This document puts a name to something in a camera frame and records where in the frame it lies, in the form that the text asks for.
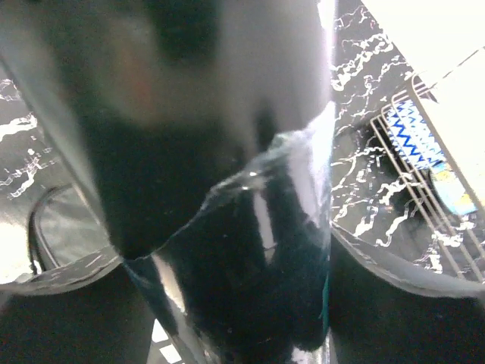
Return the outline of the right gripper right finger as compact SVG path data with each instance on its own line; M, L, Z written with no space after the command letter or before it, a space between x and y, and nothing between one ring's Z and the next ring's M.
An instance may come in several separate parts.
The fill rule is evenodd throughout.
M330 333L340 363L482 363L484 285L439 275L334 225Z

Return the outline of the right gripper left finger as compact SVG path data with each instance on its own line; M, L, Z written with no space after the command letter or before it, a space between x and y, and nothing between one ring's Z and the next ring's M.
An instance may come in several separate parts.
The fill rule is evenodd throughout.
M154 316L118 262L1 286L3 363L145 363Z

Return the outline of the black shuttlecock tube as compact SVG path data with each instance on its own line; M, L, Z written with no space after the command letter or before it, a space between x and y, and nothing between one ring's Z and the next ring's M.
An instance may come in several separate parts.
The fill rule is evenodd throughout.
M192 363L320 363L334 1L3 1L1 62Z

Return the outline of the light blue butterfly cup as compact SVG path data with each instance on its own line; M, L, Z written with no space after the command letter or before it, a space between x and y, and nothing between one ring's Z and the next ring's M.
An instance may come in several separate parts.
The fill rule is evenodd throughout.
M430 170L430 178L440 202L453 215L465 216L477 211L465 187L447 162L434 165Z

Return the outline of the blue white patterned bowl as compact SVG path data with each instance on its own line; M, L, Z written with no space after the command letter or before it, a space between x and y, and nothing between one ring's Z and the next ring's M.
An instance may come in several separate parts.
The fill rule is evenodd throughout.
M444 152L412 100L397 102L386 113L388 135L398 155L417 170L446 161Z

